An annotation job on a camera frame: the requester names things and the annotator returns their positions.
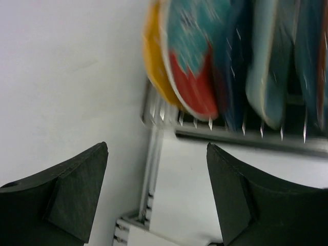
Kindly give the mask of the dark teal round plate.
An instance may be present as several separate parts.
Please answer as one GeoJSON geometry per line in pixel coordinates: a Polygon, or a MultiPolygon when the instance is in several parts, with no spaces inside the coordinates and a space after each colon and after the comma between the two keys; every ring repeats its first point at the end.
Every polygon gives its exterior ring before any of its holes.
{"type": "Polygon", "coordinates": [[[301,1],[295,67],[308,115],[327,134],[327,1],[301,1]]]}

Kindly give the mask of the red teal floral plate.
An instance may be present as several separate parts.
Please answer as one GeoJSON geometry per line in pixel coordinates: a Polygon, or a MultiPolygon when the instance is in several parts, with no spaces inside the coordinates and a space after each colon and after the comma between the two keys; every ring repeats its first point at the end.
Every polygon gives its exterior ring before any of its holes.
{"type": "Polygon", "coordinates": [[[219,116],[213,44],[231,9],[231,1],[165,1],[160,7],[161,51],[170,85],[183,108],[199,120],[219,116]]]}

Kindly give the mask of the dark blue leaf plate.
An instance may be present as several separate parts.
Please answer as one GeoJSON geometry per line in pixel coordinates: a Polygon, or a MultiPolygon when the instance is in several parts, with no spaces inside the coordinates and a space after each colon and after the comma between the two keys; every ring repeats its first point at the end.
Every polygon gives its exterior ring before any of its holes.
{"type": "Polygon", "coordinates": [[[248,105],[245,82],[252,61],[253,2],[230,1],[225,25],[213,45],[212,72],[219,114],[227,128],[241,130],[248,105]]]}

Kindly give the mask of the yellow polka dot plate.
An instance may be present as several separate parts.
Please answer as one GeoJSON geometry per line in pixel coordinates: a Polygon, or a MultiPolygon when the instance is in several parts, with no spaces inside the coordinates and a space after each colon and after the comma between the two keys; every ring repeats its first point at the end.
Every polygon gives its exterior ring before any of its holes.
{"type": "Polygon", "coordinates": [[[142,53],[148,79],[169,104],[184,107],[172,89],[162,59],[159,34],[159,11],[163,1],[150,1],[142,33],[142,53]]]}

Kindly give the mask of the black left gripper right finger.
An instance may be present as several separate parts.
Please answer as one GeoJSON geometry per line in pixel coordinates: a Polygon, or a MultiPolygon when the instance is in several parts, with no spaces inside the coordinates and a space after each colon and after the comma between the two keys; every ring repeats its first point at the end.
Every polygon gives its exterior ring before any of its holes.
{"type": "Polygon", "coordinates": [[[207,166],[224,245],[327,245],[327,189],[283,180],[212,143],[207,166]]]}

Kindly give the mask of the light green rectangular plate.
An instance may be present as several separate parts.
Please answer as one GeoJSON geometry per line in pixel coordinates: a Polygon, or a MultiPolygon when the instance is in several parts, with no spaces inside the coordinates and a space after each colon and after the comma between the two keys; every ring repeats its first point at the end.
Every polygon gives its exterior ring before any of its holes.
{"type": "Polygon", "coordinates": [[[255,1],[253,60],[245,92],[250,106],[272,129],[281,126],[293,45],[295,1],[255,1]]]}

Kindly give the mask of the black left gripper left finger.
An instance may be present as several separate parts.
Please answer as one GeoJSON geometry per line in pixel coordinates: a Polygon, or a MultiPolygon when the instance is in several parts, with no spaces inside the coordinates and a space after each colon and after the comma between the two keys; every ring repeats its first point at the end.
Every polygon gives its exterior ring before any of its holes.
{"type": "Polygon", "coordinates": [[[34,175],[1,187],[1,245],[85,245],[107,167],[97,143],[34,175]]]}

